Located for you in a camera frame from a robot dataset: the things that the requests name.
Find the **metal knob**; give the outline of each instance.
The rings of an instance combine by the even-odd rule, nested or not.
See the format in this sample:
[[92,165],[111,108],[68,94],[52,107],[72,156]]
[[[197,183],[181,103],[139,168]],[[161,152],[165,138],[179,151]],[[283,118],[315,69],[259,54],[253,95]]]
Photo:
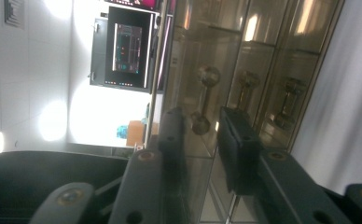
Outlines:
[[213,66],[203,65],[199,68],[197,74],[198,80],[202,84],[202,91],[198,110],[191,114],[192,131],[195,134],[203,135],[210,130],[210,121],[206,117],[208,102],[210,100],[211,89],[219,82],[220,73]]

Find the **metal rod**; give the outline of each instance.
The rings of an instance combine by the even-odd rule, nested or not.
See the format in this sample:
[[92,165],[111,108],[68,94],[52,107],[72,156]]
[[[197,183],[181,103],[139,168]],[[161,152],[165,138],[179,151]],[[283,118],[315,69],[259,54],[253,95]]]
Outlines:
[[146,139],[144,142],[145,147],[148,145],[149,137],[151,136],[152,122],[155,114],[155,104],[157,97],[157,88],[158,88],[158,77],[160,74],[160,53],[165,50],[163,47],[163,31],[164,25],[166,23],[166,14],[167,14],[167,5],[168,1],[163,0],[160,8],[160,27],[159,27],[159,36],[158,36],[158,49],[156,51],[155,56],[155,70],[154,70],[154,78],[152,81],[152,92],[151,92],[151,103],[149,104],[149,112],[148,112],[148,123],[146,124]]

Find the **black machine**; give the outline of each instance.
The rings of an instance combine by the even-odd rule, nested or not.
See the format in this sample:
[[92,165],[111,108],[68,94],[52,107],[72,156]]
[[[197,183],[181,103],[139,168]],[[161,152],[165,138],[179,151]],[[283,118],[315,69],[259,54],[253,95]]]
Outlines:
[[[218,152],[229,190],[253,195],[259,223],[362,223],[362,184],[323,189],[291,155],[264,148],[223,107]],[[61,152],[0,154],[0,223],[188,223],[182,111],[129,161]]]

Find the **glass panel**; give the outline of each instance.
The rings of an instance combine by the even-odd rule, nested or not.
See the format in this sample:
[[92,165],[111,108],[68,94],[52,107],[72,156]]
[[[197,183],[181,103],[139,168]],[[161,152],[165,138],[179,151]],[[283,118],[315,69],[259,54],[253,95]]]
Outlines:
[[253,196],[243,196],[234,207],[232,223],[259,223]]
[[336,0],[299,1],[286,48],[321,52],[338,2]]
[[251,1],[243,40],[275,45],[287,2],[287,0]]
[[201,23],[229,30],[241,30],[248,1],[195,1],[196,17]]
[[228,107],[243,110],[254,123],[265,81],[272,62],[274,48],[254,42],[244,42],[230,88]]
[[191,150],[187,155],[210,157],[216,146],[219,108],[228,97],[240,34],[205,27],[199,31],[178,30],[174,39],[174,65],[169,77],[174,83],[166,92],[166,104],[183,107],[188,120],[187,139],[200,139],[208,152]]
[[210,159],[187,158],[189,223],[199,223],[212,165]]
[[280,52],[259,134],[265,146],[288,146],[317,61],[318,55],[288,50]]

